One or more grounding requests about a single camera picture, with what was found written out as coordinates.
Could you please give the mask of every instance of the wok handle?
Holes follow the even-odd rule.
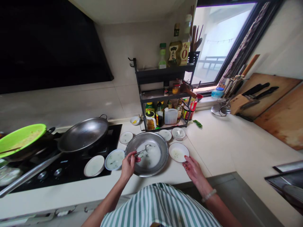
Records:
[[[52,134],[55,131],[55,127],[50,128],[49,130],[46,131],[47,135]]]
[[[56,156],[42,162],[41,164],[37,165],[35,168],[28,171],[26,174],[22,175],[20,178],[15,180],[13,183],[11,183],[9,186],[7,186],[5,189],[0,191],[0,198],[3,198],[8,193],[10,193],[15,188],[19,187],[21,184],[25,183],[32,177],[34,177],[36,174],[44,170],[46,167],[48,167],[50,164],[52,164],[56,159],[58,159],[62,153],[57,154]]]
[[[99,117],[101,117],[101,116],[103,116],[103,115],[105,115],[105,116],[106,116],[106,120],[107,120],[107,115],[106,115],[106,114],[102,114],[102,115],[100,115]]]

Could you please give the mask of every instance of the striped apron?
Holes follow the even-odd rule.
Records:
[[[165,183],[141,189],[120,208],[106,214],[101,227],[221,226],[213,214],[189,195]]]

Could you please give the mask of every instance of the black metal shelf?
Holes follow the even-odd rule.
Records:
[[[179,98],[185,98],[189,97],[188,93],[180,93],[180,94],[173,94],[172,92],[169,92],[168,96],[163,95],[163,89],[157,89],[157,90],[150,90],[150,91],[144,91],[140,94],[140,102],[141,103],[147,103],[147,102],[155,102],[158,100],[169,100],[169,99],[179,99]]]
[[[164,96],[163,89],[141,92],[140,85],[141,84],[150,84],[150,83],[155,83],[155,82],[162,82],[162,81],[171,81],[171,80],[175,80],[177,78],[183,80],[185,72],[192,72],[190,82],[187,83],[188,85],[191,86],[195,68],[196,68],[196,65],[198,62],[199,54],[200,54],[199,51],[194,53],[193,65],[168,67],[165,69],[154,69],[153,68],[153,69],[139,70],[139,69],[137,69],[136,59],[134,58],[131,60],[130,58],[128,58],[130,61],[133,61],[133,64],[130,63],[130,66],[135,68],[139,95],[140,95],[141,108],[142,108],[142,113],[143,113],[143,118],[144,118],[144,126],[145,126],[144,131],[147,131],[146,117],[145,117],[144,106],[143,106],[144,103],[163,101],[163,100],[168,100],[168,99],[185,98],[185,97],[189,97],[189,100],[191,100],[192,97],[188,93],[173,94],[172,92],[170,92],[168,96]],[[185,105],[188,107],[189,114],[190,114],[191,113],[191,109],[189,106],[190,103],[185,104]],[[164,125],[159,129],[154,129],[154,130],[150,130],[150,131],[156,132],[156,131],[160,131],[162,129],[170,130],[175,127],[187,127],[188,121],[189,121],[189,118],[187,120],[185,120],[182,117],[180,122],[177,125]]]

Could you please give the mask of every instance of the countertop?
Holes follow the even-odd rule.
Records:
[[[210,110],[203,110],[197,111],[194,119],[203,125],[203,129],[190,124],[184,128],[185,139],[172,140],[169,145],[175,142],[186,145],[206,177],[238,172],[284,226],[303,226],[303,216],[264,180],[264,177],[277,174],[272,166],[302,160],[301,153],[254,123],[236,116],[217,117]],[[141,133],[140,126],[133,126],[129,121],[122,124],[121,133]],[[126,145],[119,143],[118,148],[125,150]],[[0,199],[0,219],[101,200],[120,174],[121,171],[113,171],[101,178],[9,194]],[[189,181],[183,166],[169,158],[166,167],[156,176],[133,175],[122,194],[135,193],[157,182],[174,185]]]

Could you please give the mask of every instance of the knife block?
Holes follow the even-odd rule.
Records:
[[[248,104],[253,101],[254,100],[248,96],[243,96],[242,94],[237,95],[235,98],[233,98],[230,101],[230,110],[231,110],[230,113],[232,115],[237,114],[243,105]]]

